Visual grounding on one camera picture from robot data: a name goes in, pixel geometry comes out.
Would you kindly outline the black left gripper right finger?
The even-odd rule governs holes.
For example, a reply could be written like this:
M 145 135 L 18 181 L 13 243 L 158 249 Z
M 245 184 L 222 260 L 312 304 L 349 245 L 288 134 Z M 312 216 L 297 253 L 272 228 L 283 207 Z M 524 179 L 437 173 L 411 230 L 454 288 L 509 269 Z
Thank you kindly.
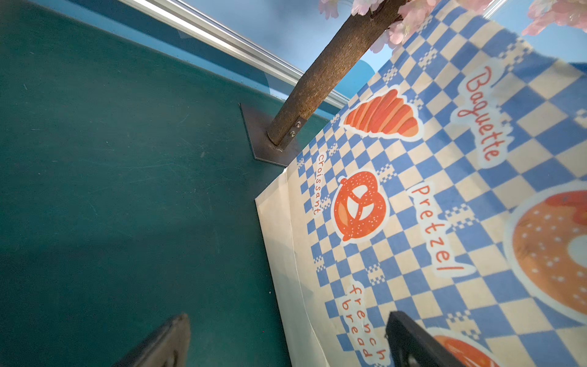
M 394 366 L 464 366 L 403 311 L 392 311 L 385 328 Z

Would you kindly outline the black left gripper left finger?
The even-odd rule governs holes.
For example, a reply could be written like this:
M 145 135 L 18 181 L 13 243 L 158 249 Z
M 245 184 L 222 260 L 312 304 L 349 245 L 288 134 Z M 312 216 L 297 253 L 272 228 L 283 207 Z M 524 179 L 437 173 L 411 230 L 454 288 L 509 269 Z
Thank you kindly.
M 170 317 L 113 366 L 185 367 L 190 347 L 190 318 L 186 313 Z

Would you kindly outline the blue checkered paper bag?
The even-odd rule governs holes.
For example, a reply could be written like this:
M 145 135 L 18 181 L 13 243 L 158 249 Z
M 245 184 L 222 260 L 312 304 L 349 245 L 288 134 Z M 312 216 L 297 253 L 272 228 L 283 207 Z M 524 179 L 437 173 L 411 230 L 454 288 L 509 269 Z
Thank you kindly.
M 586 364 L 586 67 L 444 1 L 255 201 L 294 366 Z

